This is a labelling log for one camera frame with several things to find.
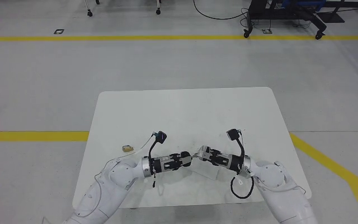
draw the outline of yellow floor line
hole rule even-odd
[[[0,132],[0,142],[85,142],[89,132]],[[290,133],[294,146],[346,180],[358,201],[358,176]]]
[[[89,132],[0,132],[0,142],[85,142]]]
[[[303,140],[290,133],[293,145],[296,148],[299,148],[301,151],[306,153],[308,156],[325,166],[327,169],[331,170],[333,173],[340,176],[343,180],[347,181],[348,185],[351,187],[353,194],[358,201],[358,176],[356,176],[351,171],[347,170],[343,166],[334,162],[331,158],[321,153],[317,149],[313,148],[309,144],[305,143]]]
[[[0,36],[9,41],[150,41],[150,40],[245,40],[243,35],[153,35],[153,36]],[[251,35],[248,40],[316,40],[314,35]],[[324,36],[321,40],[358,40],[355,36]]]

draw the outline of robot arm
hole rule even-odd
[[[238,135],[233,137],[232,133],[228,133],[228,136],[239,142]],[[267,161],[255,162],[244,155],[241,148],[242,154],[236,156],[202,146],[196,156],[199,160],[233,170],[245,178],[253,177],[255,186],[279,223],[317,224],[312,207],[301,191],[303,189],[296,184],[286,168],[278,161],[273,164]]]
[[[136,179],[177,170],[190,164],[191,156],[188,152],[150,159],[146,156],[138,163],[121,158],[110,160],[95,176],[95,182],[87,190],[77,209],[63,223],[103,224],[119,208]]]

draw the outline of small object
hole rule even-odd
[[[130,152],[130,151],[133,151],[134,149],[132,146],[126,144],[126,145],[122,146],[122,150],[123,150],[123,152]]]
[[[65,31],[64,29],[57,29],[55,30],[54,34],[62,34],[63,31]]]
[[[263,34],[272,34],[272,30],[271,29],[261,29]]]

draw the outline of black joint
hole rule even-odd
[[[191,155],[190,155],[189,152],[183,151],[183,152],[180,153],[180,157],[181,157],[181,158],[186,158],[186,157],[190,157],[190,158],[191,158]],[[191,165],[191,162],[189,162],[189,163],[187,163],[187,164],[183,164],[184,167],[188,167],[188,166],[190,166],[190,165]]]

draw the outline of cable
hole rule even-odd
[[[240,15],[230,17],[230,18],[215,18],[215,17],[207,16],[207,15],[203,14],[202,12],[200,12],[196,7],[195,0],[192,0],[192,2],[194,3],[194,7],[195,7],[195,9],[197,10],[198,13],[202,14],[203,16],[205,16],[207,18],[212,18],[213,20],[232,20],[233,18],[237,18],[237,17],[240,17],[240,16],[245,14],[245,13],[241,13]]]
[[[238,196],[235,192],[234,192],[234,189],[233,189],[233,183],[234,183],[234,180],[235,180],[235,177],[233,177],[233,179],[231,180],[231,183],[230,183],[230,189],[231,189],[231,192],[233,193],[233,195],[235,195],[237,198],[239,199],[246,199],[248,197],[250,197],[251,193],[252,193],[252,190],[253,190],[253,177],[251,177],[251,188],[250,188],[250,191],[248,192],[248,194],[244,197],[241,197],[241,196]]]

